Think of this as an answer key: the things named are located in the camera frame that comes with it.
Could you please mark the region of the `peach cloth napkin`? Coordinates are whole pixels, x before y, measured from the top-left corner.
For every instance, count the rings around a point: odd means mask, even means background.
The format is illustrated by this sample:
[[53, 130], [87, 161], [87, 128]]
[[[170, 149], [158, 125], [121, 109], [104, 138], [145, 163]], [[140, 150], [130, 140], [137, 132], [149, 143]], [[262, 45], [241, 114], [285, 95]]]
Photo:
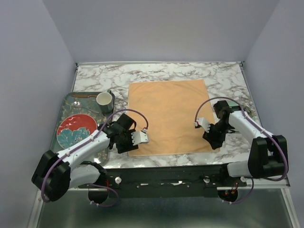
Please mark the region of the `peach cloth napkin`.
[[148, 127], [150, 142], [139, 145], [129, 156], [213, 152], [202, 138], [204, 130], [194, 127], [196, 112], [210, 123], [215, 122], [210, 103], [200, 108], [208, 99], [202, 79], [131, 83], [128, 108], [142, 113], [147, 120], [133, 112], [128, 115], [137, 122], [137, 130]]

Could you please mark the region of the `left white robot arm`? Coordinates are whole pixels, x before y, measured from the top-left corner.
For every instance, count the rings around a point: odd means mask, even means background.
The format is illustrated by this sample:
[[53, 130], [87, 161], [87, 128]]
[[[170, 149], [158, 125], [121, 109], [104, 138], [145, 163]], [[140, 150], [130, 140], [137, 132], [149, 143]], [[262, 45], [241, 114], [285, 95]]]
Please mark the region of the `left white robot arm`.
[[41, 191], [41, 197], [48, 203], [60, 199], [68, 189], [91, 183], [102, 187], [105, 183], [104, 169], [87, 161], [93, 153], [116, 145], [118, 152], [138, 149], [139, 138], [148, 142], [147, 128], [136, 131], [136, 121], [122, 114], [115, 122], [104, 124], [91, 135], [75, 145], [59, 151], [45, 152], [32, 176], [32, 183]]

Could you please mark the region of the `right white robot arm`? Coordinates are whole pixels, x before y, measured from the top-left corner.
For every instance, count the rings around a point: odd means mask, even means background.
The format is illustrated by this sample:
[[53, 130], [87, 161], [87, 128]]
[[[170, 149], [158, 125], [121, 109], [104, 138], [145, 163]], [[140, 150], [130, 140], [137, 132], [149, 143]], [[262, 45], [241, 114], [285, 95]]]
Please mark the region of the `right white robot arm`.
[[224, 186], [235, 182], [236, 177], [280, 181], [288, 173], [287, 140], [274, 135], [258, 125], [238, 104], [230, 105], [225, 100], [213, 106], [218, 122], [210, 123], [206, 118], [196, 118], [195, 128], [203, 128], [205, 139], [212, 149], [223, 146], [226, 134], [235, 130], [250, 144], [246, 161], [227, 163], [218, 180]]

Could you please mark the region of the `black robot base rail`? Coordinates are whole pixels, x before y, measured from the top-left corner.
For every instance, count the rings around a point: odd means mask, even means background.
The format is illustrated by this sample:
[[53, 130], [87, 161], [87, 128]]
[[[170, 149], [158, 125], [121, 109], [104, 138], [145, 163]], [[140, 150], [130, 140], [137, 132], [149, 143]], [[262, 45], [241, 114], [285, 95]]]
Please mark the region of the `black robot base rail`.
[[226, 165], [107, 169], [94, 183], [106, 184], [120, 198], [216, 198], [224, 190], [247, 186], [240, 177], [230, 177]]

